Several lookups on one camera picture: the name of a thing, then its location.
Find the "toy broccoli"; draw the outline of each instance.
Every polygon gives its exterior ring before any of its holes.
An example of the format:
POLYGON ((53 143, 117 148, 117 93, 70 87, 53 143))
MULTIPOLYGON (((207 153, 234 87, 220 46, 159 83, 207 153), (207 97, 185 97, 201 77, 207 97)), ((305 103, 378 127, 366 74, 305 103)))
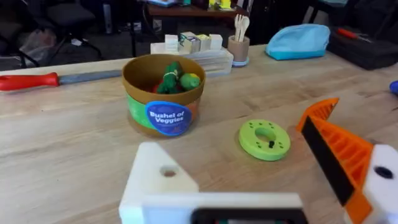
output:
POLYGON ((181 89, 178 87, 178 78, 182 75, 183 71, 179 62, 172 62, 166 67, 163 81, 157 87, 157 93, 173 94, 180 93, 181 89))
POLYGON ((180 78, 180 84, 184 90, 192 90, 200 85, 200 78, 194 73, 185 73, 180 78))

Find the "screwdriver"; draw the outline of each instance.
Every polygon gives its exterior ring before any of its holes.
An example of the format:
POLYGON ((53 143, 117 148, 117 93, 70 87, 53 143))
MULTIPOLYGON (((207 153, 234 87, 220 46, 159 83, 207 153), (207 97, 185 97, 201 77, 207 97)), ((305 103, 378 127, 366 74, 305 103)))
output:
POLYGON ((359 39, 359 40, 363 40, 363 41, 366 41, 369 43, 372 42, 371 40, 369 40, 367 38, 361 37, 361 34, 356 34, 354 32, 351 32, 351 31, 343 29, 343 28, 337 29, 337 33, 339 33, 345 37, 351 38, 351 39, 359 39))
POLYGON ((119 76, 121 76, 120 70, 64 76, 58 76, 55 72, 46 75, 2 75, 0 76, 0 91, 22 90, 37 86, 60 86, 119 76))

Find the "hole in green ring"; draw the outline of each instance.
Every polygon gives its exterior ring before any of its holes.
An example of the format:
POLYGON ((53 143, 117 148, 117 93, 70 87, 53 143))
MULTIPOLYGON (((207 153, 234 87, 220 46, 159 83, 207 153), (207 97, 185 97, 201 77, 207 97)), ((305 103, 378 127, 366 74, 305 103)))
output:
POLYGON ((264 142, 275 141, 276 139, 275 133, 266 128, 257 128, 254 132, 256 137, 264 142))

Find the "green ring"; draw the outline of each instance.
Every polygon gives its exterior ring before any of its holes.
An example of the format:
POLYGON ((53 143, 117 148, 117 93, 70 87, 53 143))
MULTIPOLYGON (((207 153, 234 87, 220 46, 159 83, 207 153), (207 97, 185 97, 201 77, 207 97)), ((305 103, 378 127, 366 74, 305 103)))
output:
POLYGON ((250 155, 265 161, 276 161, 283 158, 290 148, 289 135, 278 124, 263 119, 253 119, 245 122, 239 130, 239 143, 250 155), (264 135, 270 142, 256 136, 264 135))

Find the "toy bucket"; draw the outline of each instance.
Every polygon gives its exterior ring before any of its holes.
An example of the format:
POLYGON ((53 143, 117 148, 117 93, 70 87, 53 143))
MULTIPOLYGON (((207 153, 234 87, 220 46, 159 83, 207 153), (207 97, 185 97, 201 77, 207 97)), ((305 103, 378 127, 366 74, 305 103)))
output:
POLYGON ((193 60, 178 55, 152 54, 135 58, 122 70, 123 85, 131 123, 151 136, 178 136, 184 133, 198 114, 198 104, 205 85, 205 71, 193 60), (185 73, 195 73, 198 87, 177 94, 152 93, 163 79, 166 66, 178 61, 185 73))

